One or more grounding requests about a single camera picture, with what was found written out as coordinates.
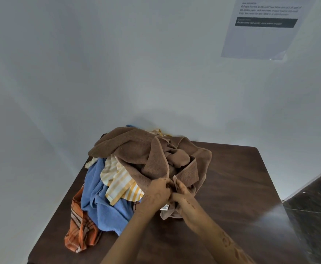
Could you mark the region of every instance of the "person's right hand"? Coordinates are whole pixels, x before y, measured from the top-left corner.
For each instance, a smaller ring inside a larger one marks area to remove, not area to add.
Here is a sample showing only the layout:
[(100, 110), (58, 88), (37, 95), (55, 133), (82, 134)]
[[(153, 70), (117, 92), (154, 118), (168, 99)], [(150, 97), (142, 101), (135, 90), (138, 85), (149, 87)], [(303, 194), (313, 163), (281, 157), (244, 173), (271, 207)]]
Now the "person's right hand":
[(181, 216), (186, 225), (195, 233), (199, 232), (200, 226), (204, 223), (207, 213), (198, 204), (195, 197), (187, 187), (175, 177), (178, 192), (172, 193), (171, 201), (178, 202), (181, 208)]

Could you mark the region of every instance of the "black tile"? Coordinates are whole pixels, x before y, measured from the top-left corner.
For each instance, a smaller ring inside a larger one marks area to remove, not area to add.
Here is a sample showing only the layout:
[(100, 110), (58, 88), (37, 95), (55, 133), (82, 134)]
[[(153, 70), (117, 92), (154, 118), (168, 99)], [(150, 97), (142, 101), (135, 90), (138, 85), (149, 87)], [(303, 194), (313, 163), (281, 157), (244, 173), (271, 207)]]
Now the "black tile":
[(284, 202), (284, 206), (321, 213), (321, 177)]
[(321, 264), (321, 213), (286, 209), (307, 257)]

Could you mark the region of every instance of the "dark wooden tabletop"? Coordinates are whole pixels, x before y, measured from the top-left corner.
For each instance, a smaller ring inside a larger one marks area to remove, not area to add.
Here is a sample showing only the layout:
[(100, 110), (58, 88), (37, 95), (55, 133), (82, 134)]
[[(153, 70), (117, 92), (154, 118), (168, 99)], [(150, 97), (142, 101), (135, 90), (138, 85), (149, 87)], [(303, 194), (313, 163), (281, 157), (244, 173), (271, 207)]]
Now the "dark wooden tabletop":
[[(212, 151), (207, 179), (196, 195), (205, 211), (257, 264), (306, 264), (277, 191), (254, 147), (194, 142)], [(82, 168), (32, 249), (32, 264), (99, 264), (117, 238), (103, 233), (96, 246), (81, 253), (64, 245), (71, 198), (81, 188)], [(215, 263), (183, 220), (163, 221), (156, 214), (148, 226), (137, 263)]]

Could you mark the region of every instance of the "white wall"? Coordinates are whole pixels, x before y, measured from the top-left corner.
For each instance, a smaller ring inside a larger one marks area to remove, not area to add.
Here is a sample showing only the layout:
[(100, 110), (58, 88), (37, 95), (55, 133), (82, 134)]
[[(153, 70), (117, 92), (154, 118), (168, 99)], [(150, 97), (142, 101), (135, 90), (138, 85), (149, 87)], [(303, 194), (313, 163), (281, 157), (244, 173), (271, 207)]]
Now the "white wall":
[(0, 83), (0, 264), (27, 263), (74, 176)]
[(284, 199), (321, 173), (321, 0), (285, 62), (220, 58), (234, 3), (0, 0), (0, 81), (73, 171), (102, 133), (160, 127), (256, 146)]

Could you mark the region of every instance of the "forearm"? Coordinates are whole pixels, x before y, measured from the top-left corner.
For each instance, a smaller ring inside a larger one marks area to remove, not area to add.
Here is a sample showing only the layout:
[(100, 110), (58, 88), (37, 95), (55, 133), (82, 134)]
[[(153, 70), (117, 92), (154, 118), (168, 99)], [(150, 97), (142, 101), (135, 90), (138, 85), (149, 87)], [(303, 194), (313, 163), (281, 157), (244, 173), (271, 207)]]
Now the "forearm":
[(217, 263), (255, 263), (207, 214), (196, 233)]
[(134, 263), (143, 233), (151, 218), (151, 214), (136, 211), (124, 231), (102, 260), (101, 264)]

